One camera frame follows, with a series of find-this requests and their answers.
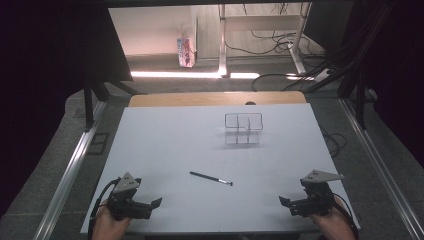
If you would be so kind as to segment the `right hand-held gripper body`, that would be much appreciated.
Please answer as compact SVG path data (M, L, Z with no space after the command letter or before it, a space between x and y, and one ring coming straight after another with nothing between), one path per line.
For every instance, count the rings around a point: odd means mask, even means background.
M334 194L329 182L344 179L342 174L329 173L313 169L300 179L307 195L305 199L289 203L293 216L307 217L312 214L327 215L335 205Z

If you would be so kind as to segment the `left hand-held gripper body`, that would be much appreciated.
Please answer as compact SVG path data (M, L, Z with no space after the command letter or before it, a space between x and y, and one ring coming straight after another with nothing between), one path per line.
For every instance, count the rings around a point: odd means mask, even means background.
M133 200L140 183L140 178L134 178L129 172L126 172L113 188L107 200L107 208L115 220L150 218L152 206Z

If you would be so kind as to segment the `black pen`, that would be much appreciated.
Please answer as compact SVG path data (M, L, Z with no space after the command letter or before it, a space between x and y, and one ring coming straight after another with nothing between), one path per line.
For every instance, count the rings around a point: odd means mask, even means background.
M220 179L220 178L216 178L216 177L213 177L213 176L208 176L208 175L193 172L193 171L190 171L189 174L191 174L193 176L200 177L200 178L208 179L208 180L211 180L211 181L219 182L219 183L222 183L222 184L226 184L228 186L233 186L233 182L223 180L223 179Z

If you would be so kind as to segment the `clear pen holder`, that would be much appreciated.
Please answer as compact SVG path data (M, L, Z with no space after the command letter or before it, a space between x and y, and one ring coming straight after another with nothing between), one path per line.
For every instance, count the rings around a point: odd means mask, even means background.
M226 144L258 144L263 130L261 113L228 113L225 115Z

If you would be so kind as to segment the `person's left hand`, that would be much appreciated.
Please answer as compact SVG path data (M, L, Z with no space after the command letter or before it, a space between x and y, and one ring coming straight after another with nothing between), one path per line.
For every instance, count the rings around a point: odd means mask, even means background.
M107 208L107 201L103 201L94 218L91 240L122 240L130 223L131 218L115 220Z

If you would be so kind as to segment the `person's right hand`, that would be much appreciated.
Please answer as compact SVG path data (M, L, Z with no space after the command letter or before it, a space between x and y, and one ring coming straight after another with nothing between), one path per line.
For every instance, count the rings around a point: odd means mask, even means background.
M312 214L310 218L327 240L355 240L343 201L337 196L334 200L337 207L333 207L327 215Z

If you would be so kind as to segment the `black metal stand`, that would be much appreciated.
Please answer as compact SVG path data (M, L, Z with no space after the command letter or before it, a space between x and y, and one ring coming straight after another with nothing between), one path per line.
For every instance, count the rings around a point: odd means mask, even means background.
M137 91L130 86L122 83L121 81L110 81L110 84L123 90L130 95L140 95L141 92ZM106 84L103 81L97 80L85 80L84 81L84 106L85 106L85 120L86 128L88 132L94 126L94 111L93 111L93 99L92 94L95 94L96 98L101 102L106 102L110 98L110 93L106 88Z
M362 130L366 129L364 121L364 105L365 105L365 78L361 71L351 68L342 83L340 84L337 94L340 98L348 98L353 91L356 91L354 99L355 120Z

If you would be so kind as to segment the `white power strip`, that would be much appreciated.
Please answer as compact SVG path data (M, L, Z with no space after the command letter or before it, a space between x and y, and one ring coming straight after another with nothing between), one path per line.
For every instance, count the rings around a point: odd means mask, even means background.
M324 70L322 70L319 74L317 74L314 77L314 81L315 82L320 82L322 80L324 80L325 78L327 78L331 73L331 70L328 68L325 68Z

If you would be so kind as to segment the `pink and blue carton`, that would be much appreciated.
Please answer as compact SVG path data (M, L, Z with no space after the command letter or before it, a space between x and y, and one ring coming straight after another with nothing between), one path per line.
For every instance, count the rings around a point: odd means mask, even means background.
M179 65L185 68L191 68L195 64L195 52L191 40L186 37L177 39Z

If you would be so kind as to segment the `aluminium rail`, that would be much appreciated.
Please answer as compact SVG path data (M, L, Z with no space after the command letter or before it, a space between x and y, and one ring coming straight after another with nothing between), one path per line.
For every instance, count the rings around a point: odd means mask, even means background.
M92 139L94 138L105 107L106 103L100 101L96 104L94 110L92 111L94 116L93 124L88 130L85 130L82 133L32 240L50 239L59 219L60 213L65 206L66 200L82 166L87 149Z
M387 168L368 131L363 130L356 120L354 107L348 99L341 98L339 99L339 103L412 240L424 240L424 226Z

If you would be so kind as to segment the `white desk frame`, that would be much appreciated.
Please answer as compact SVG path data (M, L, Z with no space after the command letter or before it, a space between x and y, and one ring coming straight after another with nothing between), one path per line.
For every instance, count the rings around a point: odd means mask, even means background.
M219 4L220 49L218 74L220 76L227 76L229 74L227 70L227 32L285 30L295 32L294 39L288 44L289 53L297 72L300 75L304 75L306 70L300 58L299 44L306 25L310 6L310 2L301 2L298 14L227 16L226 5Z

